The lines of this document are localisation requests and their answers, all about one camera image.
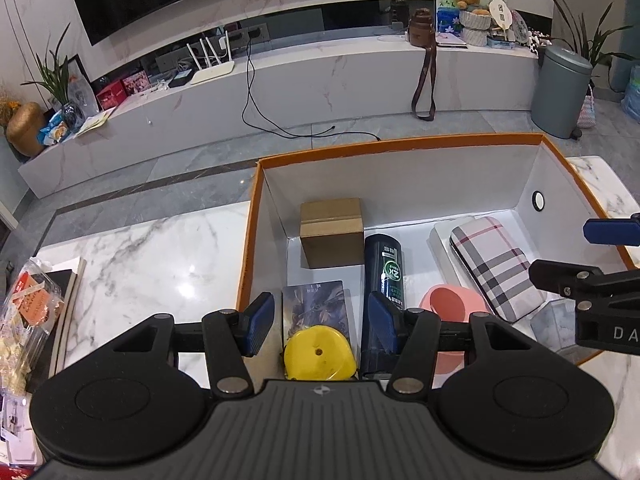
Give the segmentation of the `pink cup-shaped container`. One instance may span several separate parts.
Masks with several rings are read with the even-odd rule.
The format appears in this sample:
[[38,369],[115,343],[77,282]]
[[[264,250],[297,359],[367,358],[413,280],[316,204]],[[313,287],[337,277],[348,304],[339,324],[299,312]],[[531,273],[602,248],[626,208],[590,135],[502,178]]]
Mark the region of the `pink cup-shaped container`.
[[[484,298],[475,290],[447,284],[431,287],[423,296],[420,308],[434,312],[442,322],[468,322],[471,313],[488,311]],[[435,373],[449,374],[463,364],[463,352],[439,352]]]

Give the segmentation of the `white rectangular box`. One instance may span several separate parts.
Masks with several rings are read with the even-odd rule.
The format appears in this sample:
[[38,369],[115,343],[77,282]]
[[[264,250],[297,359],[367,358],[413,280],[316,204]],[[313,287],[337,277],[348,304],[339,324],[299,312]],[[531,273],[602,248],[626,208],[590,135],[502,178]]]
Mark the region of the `white rectangular box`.
[[457,226],[472,221],[472,216],[463,216],[436,222],[428,237],[434,259],[442,274],[442,280],[449,285],[462,286],[479,292],[469,272],[450,245],[450,234]]

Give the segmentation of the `dark shampoo bottle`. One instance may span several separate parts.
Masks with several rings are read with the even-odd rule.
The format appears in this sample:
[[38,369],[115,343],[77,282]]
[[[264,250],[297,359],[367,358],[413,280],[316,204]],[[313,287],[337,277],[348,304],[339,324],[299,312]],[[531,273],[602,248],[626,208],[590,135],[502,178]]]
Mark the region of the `dark shampoo bottle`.
[[399,348],[397,322],[405,309],[402,255],[398,240],[374,234],[364,240],[364,296],[360,376],[388,376]]

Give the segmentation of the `yellow round tape measure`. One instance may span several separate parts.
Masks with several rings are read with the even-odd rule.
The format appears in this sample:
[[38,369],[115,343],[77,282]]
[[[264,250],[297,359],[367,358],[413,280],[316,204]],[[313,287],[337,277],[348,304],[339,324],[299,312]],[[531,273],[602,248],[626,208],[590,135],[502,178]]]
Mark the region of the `yellow round tape measure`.
[[349,380],[357,370],[346,337],[325,325],[297,332],[286,344],[283,359],[286,378],[303,382]]

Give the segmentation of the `plaid glasses case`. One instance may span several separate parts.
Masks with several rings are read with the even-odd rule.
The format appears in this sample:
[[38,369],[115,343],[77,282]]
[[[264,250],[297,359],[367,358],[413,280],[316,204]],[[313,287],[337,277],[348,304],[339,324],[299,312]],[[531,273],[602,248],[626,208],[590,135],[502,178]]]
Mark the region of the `plaid glasses case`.
[[529,279],[529,260],[494,217],[482,217],[455,226],[449,245],[491,312],[514,324],[532,314],[546,301],[544,292]]

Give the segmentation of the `gold cardboard box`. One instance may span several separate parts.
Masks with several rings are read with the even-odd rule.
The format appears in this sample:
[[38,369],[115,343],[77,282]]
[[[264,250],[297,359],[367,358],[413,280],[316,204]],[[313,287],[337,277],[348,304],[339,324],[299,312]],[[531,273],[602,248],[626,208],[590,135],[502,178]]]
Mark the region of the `gold cardboard box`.
[[300,206],[299,238],[309,269],[363,264],[360,199],[338,198],[304,203]]

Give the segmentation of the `striped pink bag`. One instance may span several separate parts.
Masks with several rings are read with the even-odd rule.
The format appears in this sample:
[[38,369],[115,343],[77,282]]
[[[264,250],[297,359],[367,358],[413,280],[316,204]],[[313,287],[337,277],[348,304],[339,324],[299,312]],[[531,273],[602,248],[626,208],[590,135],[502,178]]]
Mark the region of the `striped pink bag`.
[[597,123],[596,103],[594,102],[593,90],[588,86],[582,108],[580,109],[576,126],[581,129],[593,128]]

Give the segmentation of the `orange cardboard storage box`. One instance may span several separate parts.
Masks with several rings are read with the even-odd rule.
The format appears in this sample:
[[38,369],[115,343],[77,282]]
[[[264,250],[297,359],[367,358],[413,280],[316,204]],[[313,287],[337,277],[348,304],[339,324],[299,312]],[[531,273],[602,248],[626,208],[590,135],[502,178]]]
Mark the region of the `orange cardboard storage box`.
[[364,232],[398,240],[408,306],[435,284],[469,285],[454,260],[451,230],[499,220],[527,258],[585,263],[606,272],[632,267],[625,248],[588,243],[582,226],[604,208],[541,134],[429,136],[320,148],[258,162],[248,212],[238,304],[297,283],[341,281],[360,330],[358,266],[311,269],[300,244],[303,204],[356,198]]

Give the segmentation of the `blue water jug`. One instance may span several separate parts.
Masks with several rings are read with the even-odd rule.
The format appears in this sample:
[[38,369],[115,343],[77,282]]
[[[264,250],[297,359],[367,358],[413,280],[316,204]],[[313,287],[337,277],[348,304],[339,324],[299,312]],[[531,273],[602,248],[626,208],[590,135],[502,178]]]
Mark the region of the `blue water jug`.
[[636,122],[640,122],[640,65],[635,65],[630,72],[625,95],[620,102],[623,111]]

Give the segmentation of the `grey-green trash bin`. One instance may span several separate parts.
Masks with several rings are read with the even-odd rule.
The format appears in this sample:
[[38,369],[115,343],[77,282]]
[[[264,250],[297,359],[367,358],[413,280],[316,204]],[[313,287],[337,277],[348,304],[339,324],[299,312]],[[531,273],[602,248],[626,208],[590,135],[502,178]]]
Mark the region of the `grey-green trash bin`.
[[530,116],[558,139],[579,139],[578,118],[587,95],[592,65],[581,55],[550,44],[540,52],[540,71]]

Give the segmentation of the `black book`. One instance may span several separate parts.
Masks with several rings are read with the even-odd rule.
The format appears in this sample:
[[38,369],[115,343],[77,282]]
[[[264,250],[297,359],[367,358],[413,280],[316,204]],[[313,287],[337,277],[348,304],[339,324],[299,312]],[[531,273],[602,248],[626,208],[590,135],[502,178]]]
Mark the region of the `black book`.
[[77,257],[51,266],[51,270],[47,273],[47,276],[60,286],[63,305],[60,307],[58,319],[43,346],[40,357],[27,378],[26,391],[28,393],[34,393],[47,379],[65,367],[70,326],[72,325],[75,302],[85,268],[86,260],[82,257]]

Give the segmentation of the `tall green floor plant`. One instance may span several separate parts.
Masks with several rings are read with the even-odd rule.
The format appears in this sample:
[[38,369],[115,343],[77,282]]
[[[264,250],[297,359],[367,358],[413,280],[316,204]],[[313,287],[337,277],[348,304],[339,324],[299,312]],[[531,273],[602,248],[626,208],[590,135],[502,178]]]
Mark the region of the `tall green floor plant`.
[[624,32],[625,30],[634,28],[634,24],[623,24],[622,26],[609,29],[604,28],[605,21],[613,7],[612,2],[606,6],[600,15],[596,28],[593,29],[593,32],[588,32],[584,12],[575,14],[566,0],[552,0],[552,3],[555,10],[559,12],[564,25],[570,32],[570,40],[565,40],[565,43],[572,47],[575,53],[585,58],[592,67],[602,65],[608,70],[611,70],[614,58],[627,62],[638,61],[638,56],[634,56],[627,52],[605,50],[605,44],[608,41],[608,38],[618,34],[619,32]]

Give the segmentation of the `snack package in plastic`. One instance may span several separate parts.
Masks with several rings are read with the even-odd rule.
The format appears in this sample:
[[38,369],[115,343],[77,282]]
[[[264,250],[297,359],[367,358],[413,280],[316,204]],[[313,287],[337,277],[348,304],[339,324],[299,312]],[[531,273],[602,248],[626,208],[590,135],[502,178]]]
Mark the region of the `snack package in plastic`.
[[21,396],[64,307],[62,289],[29,259],[1,307],[1,390]]

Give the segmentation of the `pink device on table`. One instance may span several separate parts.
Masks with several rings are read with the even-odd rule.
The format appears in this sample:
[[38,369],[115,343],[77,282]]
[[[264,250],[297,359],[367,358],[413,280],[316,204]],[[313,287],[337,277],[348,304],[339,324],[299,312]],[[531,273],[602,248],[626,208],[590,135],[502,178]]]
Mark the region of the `pink device on table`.
[[1,463],[37,469],[42,454],[29,418],[30,395],[1,395]]

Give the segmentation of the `round white paper fan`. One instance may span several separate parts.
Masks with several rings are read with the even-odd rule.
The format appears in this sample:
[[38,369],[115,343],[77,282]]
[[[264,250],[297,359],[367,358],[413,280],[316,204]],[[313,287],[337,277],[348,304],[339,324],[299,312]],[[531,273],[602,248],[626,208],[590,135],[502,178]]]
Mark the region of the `round white paper fan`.
[[504,32],[507,32],[513,23],[512,12],[503,0],[491,0],[488,10],[492,19]]

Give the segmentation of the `teddy bear in basket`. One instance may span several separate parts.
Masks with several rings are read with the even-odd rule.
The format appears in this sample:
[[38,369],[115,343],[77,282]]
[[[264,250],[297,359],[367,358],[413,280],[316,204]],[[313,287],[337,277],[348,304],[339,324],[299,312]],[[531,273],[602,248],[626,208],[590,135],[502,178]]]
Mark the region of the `teddy bear in basket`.
[[492,17],[480,0],[454,0],[459,10],[462,40],[473,47],[486,47]]

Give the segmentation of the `white marble tv console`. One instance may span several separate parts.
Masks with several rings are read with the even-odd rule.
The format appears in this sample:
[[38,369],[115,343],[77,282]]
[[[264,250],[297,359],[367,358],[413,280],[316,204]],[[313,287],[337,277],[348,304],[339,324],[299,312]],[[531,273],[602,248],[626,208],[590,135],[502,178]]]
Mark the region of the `white marble tv console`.
[[138,162],[245,136],[262,116],[290,128],[404,114],[423,57],[401,36],[254,51],[227,76],[126,99],[104,126],[47,148],[18,172],[43,198]]

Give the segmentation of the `red gift box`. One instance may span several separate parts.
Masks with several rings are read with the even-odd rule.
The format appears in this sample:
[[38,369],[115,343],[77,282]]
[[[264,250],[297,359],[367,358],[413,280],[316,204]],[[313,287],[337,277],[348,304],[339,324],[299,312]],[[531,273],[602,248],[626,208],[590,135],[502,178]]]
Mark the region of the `red gift box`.
[[96,100],[102,110],[118,107],[127,99],[127,91],[121,80],[115,80],[105,86],[96,95]]

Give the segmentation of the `white wifi router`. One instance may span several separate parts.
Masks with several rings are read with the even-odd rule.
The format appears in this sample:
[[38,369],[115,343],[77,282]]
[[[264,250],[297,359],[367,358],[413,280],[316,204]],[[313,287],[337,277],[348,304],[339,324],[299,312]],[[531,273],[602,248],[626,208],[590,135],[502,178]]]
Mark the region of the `white wifi router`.
[[195,65],[190,81],[192,86],[227,76],[234,70],[228,32],[216,38],[203,36],[198,40],[198,46],[187,44],[186,47]]

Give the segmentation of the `gold vase with dried flowers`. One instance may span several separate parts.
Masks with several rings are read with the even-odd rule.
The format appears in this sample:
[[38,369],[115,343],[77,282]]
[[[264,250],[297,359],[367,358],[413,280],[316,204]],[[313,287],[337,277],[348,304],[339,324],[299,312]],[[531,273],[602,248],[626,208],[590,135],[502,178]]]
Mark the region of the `gold vase with dried flowers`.
[[44,115],[38,103],[2,98],[1,127],[6,140],[17,153],[33,158],[43,151],[43,145],[37,139],[44,127]]

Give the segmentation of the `green potted plant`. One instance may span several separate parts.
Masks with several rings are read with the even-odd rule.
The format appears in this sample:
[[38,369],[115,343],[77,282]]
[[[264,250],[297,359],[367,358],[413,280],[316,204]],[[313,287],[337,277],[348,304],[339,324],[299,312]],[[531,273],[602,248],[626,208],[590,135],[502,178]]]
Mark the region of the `green potted plant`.
[[60,104],[62,119],[67,128],[72,133],[75,133],[84,123],[85,115],[78,104],[68,95],[68,83],[70,82],[68,64],[70,64],[70,60],[67,56],[65,58],[60,57],[60,47],[69,28],[70,24],[67,24],[54,50],[48,49],[43,58],[36,55],[40,79],[25,81],[23,86],[38,86],[47,90],[55,101]]

